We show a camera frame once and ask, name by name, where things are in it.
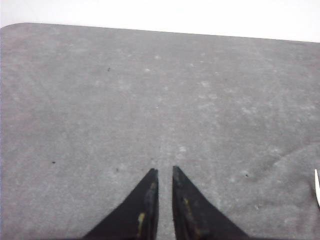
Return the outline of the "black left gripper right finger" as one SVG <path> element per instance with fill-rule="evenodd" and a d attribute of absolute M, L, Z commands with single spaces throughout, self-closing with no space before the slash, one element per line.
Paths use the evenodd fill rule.
<path fill-rule="evenodd" d="M 177 240 L 236 240 L 248 237 L 206 199 L 178 166 L 172 168 L 172 214 Z"/>

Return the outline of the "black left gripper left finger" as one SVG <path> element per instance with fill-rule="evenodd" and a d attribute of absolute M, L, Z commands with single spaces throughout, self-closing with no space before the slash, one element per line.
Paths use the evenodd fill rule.
<path fill-rule="evenodd" d="M 151 168 L 125 200 L 85 240 L 155 240 L 159 220 L 158 170 Z"/>

